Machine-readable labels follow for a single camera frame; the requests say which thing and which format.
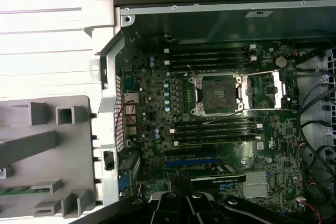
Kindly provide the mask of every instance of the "screw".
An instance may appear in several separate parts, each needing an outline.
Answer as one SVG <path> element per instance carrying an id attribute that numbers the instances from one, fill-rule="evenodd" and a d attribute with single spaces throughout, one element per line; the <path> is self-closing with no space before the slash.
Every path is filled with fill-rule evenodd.
<path id="1" fill-rule="evenodd" d="M 236 199 L 229 199 L 227 201 L 230 205 L 237 205 L 238 204 L 238 201 Z"/>
<path id="2" fill-rule="evenodd" d="M 193 194 L 194 199 L 200 199 L 202 197 L 202 194 L 195 193 Z"/>
<path id="3" fill-rule="evenodd" d="M 141 204 L 142 200 L 141 199 L 136 199 L 135 201 L 132 202 L 133 205 L 138 205 Z"/>
<path id="4" fill-rule="evenodd" d="M 174 194 L 174 193 L 167 194 L 168 199 L 173 199 L 175 197 L 176 197 L 176 194 Z"/>

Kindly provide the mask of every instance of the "red wire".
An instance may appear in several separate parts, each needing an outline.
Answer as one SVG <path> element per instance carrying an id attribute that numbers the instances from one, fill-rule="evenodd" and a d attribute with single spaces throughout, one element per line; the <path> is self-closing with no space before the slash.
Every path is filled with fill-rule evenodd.
<path id="1" fill-rule="evenodd" d="M 313 212 L 315 212 L 315 214 L 317 215 L 317 218 L 319 219 L 319 224 L 322 224 L 322 218 L 321 218 L 321 214 L 320 214 L 320 212 L 318 212 L 315 208 L 313 208 L 312 205 L 310 205 L 310 204 L 308 204 L 308 203 L 306 203 L 306 202 L 304 202 L 304 201 L 302 201 L 302 203 L 303 203 L 305 206 L 309 207 Z"/>

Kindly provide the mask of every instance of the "white sticker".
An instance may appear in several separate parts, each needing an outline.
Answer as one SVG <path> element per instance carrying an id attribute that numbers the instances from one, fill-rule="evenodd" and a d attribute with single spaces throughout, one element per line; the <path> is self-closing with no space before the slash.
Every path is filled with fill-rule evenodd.
<path id="1" fill-rule="evenodd" d="M 224 165 L 226 169 L 228 169 L 230 172 L 235 173 L 236 170 L 234 170 L 230 165 Z"/>
<path id="2" fill-rule="evenodd" d="M 217 169 L 218 169 L 221 173 L 224 171 L 220 166 L 217 166 Z"/>
<path id="3" fill-rule="evenodd" d="M 257 143 L 257 150 L 263 150 L 264 149 L 264 143 L 263 142 L 258 142 Z"/>

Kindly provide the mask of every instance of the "connector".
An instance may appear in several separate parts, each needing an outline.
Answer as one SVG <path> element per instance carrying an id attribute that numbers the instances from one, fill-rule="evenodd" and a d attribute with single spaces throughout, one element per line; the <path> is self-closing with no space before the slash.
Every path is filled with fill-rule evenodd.
<path id="1" fill-rule="evenodd" d="M 304 198 L 303 196 L 298 196 L 298 197 L 296 197 L 296 201 L 297 202 L 304 202 L 304 201 L 307 201 L 307 199 Z"/>

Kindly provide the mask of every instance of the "chip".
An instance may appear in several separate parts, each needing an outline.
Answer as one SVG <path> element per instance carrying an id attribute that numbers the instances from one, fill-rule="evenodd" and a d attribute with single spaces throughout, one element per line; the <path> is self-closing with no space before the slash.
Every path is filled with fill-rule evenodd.
<path id="1" fill-rule="evenodd" d="M 202 102 L 206 113 L 235 112 L 236 80 L 233 76 L 206 76 L 202 81 Z"/>
<path id="2" fill-rule="evenodd" d="M 285 128 L 286 135 L 292 135 L 293 134 L 293 128 Z"/>
<path id="3" fill-rule="evenodd" d="M 290 167 L 291 167 L 291 163 L 290 163 L 290 161 L 284 161 L 284 162 L 283 162 L 283 167 L 284 167 L 284 168 L 290 168 Z"/>

